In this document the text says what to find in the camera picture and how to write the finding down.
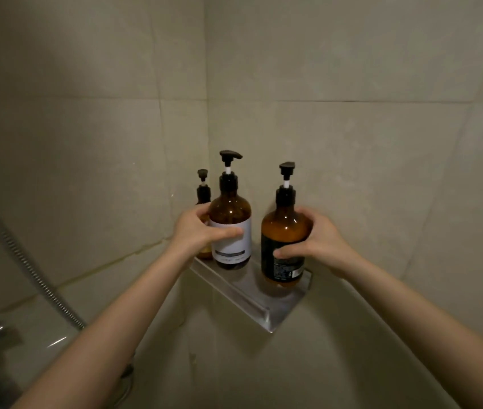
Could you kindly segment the person's left hand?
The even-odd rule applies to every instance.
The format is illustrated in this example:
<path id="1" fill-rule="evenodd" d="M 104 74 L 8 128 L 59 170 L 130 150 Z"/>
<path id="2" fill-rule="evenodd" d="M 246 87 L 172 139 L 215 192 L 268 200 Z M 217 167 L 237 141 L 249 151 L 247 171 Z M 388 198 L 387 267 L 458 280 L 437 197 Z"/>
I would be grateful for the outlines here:
<path id="1" fill-rule="evenodd" d="M 197 204 L 183 212 L 177 220 L 174 234 L 163 257 L 170 264 L 183 264 L 194 258 L 205 246 L 213 242 L 203 242 L 203 227 L 208 226 L 202 217 L 209 213 L 211 203 Z"/>

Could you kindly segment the person's right hand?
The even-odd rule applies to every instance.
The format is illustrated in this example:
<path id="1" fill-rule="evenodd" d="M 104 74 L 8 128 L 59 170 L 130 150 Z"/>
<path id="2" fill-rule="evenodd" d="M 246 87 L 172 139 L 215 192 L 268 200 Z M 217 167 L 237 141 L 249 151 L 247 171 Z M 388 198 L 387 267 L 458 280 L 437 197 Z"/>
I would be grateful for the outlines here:
<path id="1" fill-rule="evenodd" d="M 329 268 L 334 275 L 345 279 L 359 254 L 344 240 L 332 221 L 325 215 L 305 206 L 296 206 L 294 211 L 312 223 L 312 231 L 306 240 L 310 245 L 310 255 Z"/>

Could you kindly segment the amber pump bottle white label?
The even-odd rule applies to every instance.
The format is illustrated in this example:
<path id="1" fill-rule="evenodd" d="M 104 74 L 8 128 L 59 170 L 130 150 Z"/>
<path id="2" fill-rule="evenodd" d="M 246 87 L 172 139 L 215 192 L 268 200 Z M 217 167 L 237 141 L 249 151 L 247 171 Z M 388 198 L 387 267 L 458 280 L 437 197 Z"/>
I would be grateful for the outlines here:
<path id="1" fill-rule="evenodd" d="M 211 243 L 212 257 L 219 267 L 237 270 L 245 267 L 252 255 L 252 209 L 249 202 L 238 194 L 238 176 L 232 171 L 231 163 L 242 159 L 236 151 L 219 152 L 224 171 L 219 177 L 219 196 L 209 207 L 209 225 L 219 231 L 239 228 L 242 235 L 224 238 Z"/>

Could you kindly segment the amber pump bottle black label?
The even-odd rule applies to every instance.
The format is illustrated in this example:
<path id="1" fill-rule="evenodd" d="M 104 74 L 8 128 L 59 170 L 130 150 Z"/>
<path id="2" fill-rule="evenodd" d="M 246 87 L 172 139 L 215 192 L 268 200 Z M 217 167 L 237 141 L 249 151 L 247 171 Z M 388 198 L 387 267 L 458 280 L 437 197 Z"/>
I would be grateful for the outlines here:
<path id="1" fill-rule="evenodd" d="M 294 209 L 296 191 L 290 184 L 295 163 L 279 165 L 283 183 L 276 190 L 275 210 L 265 215 L 261 223 L 260 268 L 262 275 L 280 287 L 295 286 L 304 272 L 305 258 L 293 256 L 278 259 L 273 252 L 281 247 L 301 243 L 312 230 L 311 222 Z"/>

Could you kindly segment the person's left forearm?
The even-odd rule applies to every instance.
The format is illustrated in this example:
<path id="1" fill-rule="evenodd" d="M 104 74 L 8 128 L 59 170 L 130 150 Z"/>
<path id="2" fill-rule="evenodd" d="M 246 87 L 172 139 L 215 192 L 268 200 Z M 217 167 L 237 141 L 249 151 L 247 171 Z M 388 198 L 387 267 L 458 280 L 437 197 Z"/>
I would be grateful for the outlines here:
<path id="1" fill-rule="evenodd" d="M 11 409 L 100 409 L 181 270 L 194 256 L 186 247 L 171 243 L 41 373 Z"/>

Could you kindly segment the person's right forearm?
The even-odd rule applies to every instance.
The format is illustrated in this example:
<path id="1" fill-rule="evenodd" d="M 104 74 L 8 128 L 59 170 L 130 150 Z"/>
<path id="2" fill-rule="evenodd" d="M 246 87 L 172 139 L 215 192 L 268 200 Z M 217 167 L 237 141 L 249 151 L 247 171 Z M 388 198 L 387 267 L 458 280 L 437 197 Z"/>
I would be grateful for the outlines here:
<path id="1" fill-rule="evenodd" d="M 483 409 L 482 336 L 359 255 L 334 267 L 460 407 Z"/>

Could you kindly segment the small amber pump bottle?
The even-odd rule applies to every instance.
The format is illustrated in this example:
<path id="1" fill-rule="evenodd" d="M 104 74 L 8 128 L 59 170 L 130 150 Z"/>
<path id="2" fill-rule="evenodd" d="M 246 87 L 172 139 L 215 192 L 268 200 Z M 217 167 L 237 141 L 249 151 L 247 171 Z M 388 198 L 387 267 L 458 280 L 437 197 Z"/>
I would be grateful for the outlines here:
<path id="1" fill-rule="evenodd" d="M 198 205 L 207 204 L 211 202 L 211 189 L 206 182 L 208 177 L 208 170 L 207 169 L 200 169 L 197 171 L 198 177 L 200 179 L 200 184 L 197 187 L 197 199 Z M 211 261 L 212 260 L 212 247 L 210 244 L 205 246 L 198 254 L 197 258 L 202 261 Z"/>

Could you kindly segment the metal corner shelf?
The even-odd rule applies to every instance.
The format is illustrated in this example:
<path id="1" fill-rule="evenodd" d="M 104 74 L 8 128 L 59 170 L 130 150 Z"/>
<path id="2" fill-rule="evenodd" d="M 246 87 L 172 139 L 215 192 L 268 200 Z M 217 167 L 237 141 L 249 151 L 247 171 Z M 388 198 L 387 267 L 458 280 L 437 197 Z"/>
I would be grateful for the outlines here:
<path id="1" fill-rule="evenodd" d="M 291 287 L 274 285 L 260 270 L 260 258 L 251 257 L 244 268 L 225 270 L 214 261 L 195 258 L 190 269 L 252 321 L 272 334 L 309 292 L 313 274 L 304 269 Z"/>

